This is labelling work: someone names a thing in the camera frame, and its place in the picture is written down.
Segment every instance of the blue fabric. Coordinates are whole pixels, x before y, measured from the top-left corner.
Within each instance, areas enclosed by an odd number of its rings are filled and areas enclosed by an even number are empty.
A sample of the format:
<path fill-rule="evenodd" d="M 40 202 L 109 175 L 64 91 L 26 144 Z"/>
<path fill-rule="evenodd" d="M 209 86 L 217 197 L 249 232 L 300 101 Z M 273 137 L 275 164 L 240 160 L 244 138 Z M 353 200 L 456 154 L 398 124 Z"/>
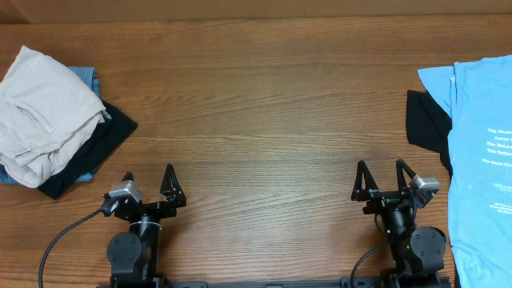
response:
<path fill-rule="evenodd" d="M 76 73 L 81 80 L 84 81 L 88 87 L 100 97 L 99 80 L 96 79 L 96 69 L 94 67 L 68 67 L 70 70 Z M 89 173 L 85 173 L 78 177 L 77 182 L 89 182 L 93 179 L 96 169 L 93 169 Z M 0 184 L 18 184 L 16 180 L 12 179 L 8 175 L 3 165 L 0 165 Z"/>
<path fill-rule="evenodd" d="M 512 283 L 512 56 L 420 70 L 451 116 L 448 230 L 462 288 Z"/>

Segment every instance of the white cloth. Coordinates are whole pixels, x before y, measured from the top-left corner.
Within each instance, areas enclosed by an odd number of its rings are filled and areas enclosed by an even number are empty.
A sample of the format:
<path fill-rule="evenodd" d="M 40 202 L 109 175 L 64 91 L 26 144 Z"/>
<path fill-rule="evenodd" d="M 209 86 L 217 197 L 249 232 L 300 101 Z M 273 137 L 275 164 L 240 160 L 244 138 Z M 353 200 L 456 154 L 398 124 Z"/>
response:
<path fill-rule="evenodd" d="M 43 184 L 104 121 L 104 109 L 73 71 L 23 46 L 0 83 L 0 163 L 25 186 Z"/>

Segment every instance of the light blue t-shirt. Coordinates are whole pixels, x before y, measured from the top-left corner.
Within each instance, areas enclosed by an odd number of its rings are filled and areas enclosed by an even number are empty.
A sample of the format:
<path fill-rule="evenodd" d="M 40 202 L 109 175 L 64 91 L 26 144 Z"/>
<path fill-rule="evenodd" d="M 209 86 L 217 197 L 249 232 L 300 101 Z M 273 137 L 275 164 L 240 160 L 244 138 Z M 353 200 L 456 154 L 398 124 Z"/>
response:
<path fill-rule="evenodd" d="M 418 74 L 452 119 L 448 231 L 461 286 L 512 287 L 512 56 Z"/>

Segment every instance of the black fabric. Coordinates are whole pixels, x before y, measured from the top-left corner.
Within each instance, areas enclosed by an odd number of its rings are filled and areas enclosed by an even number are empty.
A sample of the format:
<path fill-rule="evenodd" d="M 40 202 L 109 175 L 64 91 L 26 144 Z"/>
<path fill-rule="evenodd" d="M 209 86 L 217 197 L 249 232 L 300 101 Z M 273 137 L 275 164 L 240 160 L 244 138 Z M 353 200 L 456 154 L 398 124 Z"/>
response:
<path fill-rule="evenodd" d="M 80 175 L 99 166 L 108 156 L 137 129 L 137 123 L 118 108 L 103 101 L 106 112 L 112 119 L 97 125 L 91 137 L 78 149 L 66 168 L 51 176 L 38 190 L 57 199 L 73 185 Z"/>
<path fill-rule="evenodd" d="M 452 175 L 448 152 L 450 116 L 428 92 L 407 91 L 406 132 L 410 144 L 438 152 L 441 163 Z"/>

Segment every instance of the pile of clothes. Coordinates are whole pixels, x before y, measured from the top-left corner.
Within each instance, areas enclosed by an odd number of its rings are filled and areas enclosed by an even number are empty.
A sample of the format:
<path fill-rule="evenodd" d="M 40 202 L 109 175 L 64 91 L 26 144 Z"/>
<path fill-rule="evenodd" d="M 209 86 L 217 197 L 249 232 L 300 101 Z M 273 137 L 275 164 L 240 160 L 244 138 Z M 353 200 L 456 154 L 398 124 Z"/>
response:
<path fill-rule="evenodd" d="M 418 71 L 408 91 L 411 144 L 436 151 L 451 176 L 448 231 L 456 286 L 512 283 L 512 56 Z"/>
<path fill-rule="evenodd" d="M 137 128 L 100 99 L 91 67 L 66 67 L 23 46 L 0 83 L 0 183 L 58 198 Z"/>

